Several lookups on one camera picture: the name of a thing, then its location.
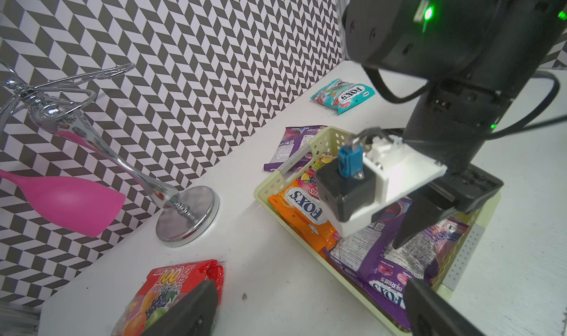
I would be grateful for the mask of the purple candy bag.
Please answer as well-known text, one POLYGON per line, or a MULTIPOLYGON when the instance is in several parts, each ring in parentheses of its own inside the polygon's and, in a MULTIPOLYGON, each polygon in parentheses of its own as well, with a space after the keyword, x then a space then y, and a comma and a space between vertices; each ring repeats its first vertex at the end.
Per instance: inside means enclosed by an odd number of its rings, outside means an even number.
POLYGON ((431 285, 469 226, 450 217, 393 248, 394 237, 413 202, 402 198, 376 222, 340 238, 326 257, 352 284, 403 329, 410 329, 405 290, 417 278, 431 285))
POLYGON ((302 146, 307 144, 311 138, 325 128, 326 126, 286 127, 284 135, 278 144, 273 158, 269 163, 264 164, 264 171, 272 172, 279 169, 279 167, 298 152, 302 146))

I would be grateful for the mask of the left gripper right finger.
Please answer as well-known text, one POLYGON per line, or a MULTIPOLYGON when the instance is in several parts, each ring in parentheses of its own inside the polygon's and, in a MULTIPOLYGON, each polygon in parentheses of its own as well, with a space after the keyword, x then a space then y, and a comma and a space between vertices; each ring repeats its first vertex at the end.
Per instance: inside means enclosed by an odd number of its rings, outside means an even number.
POLYGON ((413 278, 408 282, 404 299, 413 335, 483 335, 422 280, 413 278))

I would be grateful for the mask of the red candy bag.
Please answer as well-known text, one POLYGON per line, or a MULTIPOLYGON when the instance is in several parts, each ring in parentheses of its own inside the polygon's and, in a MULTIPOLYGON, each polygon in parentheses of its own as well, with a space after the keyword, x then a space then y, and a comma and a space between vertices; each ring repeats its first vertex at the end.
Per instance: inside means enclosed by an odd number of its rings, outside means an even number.
POLYGON ((146 282, 125 307, 111 334, 143 334, 203 281, 213 281, 220 296, 224 267, 211 259, 151 270, 146 282))

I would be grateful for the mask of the pink orange candy bag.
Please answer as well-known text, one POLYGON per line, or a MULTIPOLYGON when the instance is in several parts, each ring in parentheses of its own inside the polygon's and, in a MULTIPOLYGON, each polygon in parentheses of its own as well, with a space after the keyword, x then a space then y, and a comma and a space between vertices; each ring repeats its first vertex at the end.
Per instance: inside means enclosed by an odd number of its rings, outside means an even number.
POLYGON ((335 246, 340 235, 323 216, 315 175, 335 159, 335 155, 322 154, 290 186, 268 198, 282 219, 321 256, 335 246))

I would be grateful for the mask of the teal candy bag back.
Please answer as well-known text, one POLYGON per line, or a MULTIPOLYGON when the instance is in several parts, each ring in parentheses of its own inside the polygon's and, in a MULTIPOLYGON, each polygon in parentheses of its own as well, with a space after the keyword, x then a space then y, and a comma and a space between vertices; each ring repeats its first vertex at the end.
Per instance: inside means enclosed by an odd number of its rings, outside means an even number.
POLYGON ((341 115, 364 103, 375 94, 374 89, 364 84, 336 79, 317 91, 311 99, 325 107, 336 110, 341 115))

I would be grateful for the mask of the light green plastic basket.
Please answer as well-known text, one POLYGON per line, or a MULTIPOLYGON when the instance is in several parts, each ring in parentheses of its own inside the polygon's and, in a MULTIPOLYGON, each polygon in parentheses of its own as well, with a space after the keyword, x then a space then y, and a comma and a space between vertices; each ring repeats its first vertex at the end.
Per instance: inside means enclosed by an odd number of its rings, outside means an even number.
MULTIPOLYGON (((320 217, 317 187, 314 173, 329 162, 330 157, 339 151, 339 144, 347 132, 335 127, 321 129, 317 134, 308 134, 300 148, 301 157, 292 156, 259 185, 254 193, 255 199, 274 217, 288 233, 313 255, 364 307, 393 335, 409 335, 410 327, 405 313, 390 302, 377 303, 358 284, 351 273, 344 274, 327 259, 326 246, 310 244, 310 238, 323 238, 327 235, 316 221, 305 219, 306 229, 297 227, 301 220, 299 212, 305 216, 314 213, 320 217)), ((457 213, 458 222, 468 226, 467 231, 456 243, 453 250, 439 266, 438 274, 431 281, 432 290, 448 301, 468 266, 470 259, 481 241, 484 231, 493 217, 501 195, 496 194, 484 205, 471 213, 457 213)))

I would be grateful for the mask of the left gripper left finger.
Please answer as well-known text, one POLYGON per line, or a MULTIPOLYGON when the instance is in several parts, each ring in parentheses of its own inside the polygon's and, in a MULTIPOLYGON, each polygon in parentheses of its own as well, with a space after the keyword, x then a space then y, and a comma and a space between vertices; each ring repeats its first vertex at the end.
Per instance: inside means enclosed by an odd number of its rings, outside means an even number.
POLYGON ((141 335, 211 335, 218 305, 214 281, 202 281, 141 335))

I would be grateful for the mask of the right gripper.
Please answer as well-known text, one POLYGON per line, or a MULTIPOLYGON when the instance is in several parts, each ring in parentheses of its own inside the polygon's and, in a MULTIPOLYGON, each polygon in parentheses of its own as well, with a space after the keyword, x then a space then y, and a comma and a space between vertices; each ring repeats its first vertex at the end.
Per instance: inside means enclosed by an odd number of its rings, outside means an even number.
POLYGON ((455 209, 481 207, 503 182, 471 164, 504 115, 504 97, 496 92, 445 80, 423 94, 403 132, 404 141, 447 167, 428 187, 443 197, 411 194, 413 203, 392 246, 403 247, 420 232, 450 216, 455 209))

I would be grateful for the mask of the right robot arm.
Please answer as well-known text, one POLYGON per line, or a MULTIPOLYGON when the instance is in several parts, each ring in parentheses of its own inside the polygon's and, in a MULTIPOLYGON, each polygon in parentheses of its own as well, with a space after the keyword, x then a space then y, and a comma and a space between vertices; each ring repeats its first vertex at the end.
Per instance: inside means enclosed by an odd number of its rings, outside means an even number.
POLYGON ((405 143, 447 167, 411 194, 400 248, 501 188, 494 177, 477 188, 472 159, 488 140, 538 129, 558 96, 559 80, 538 67, 566 28, 566 0, 351 0, 342 24, 378 93, 416 101, 405 143))

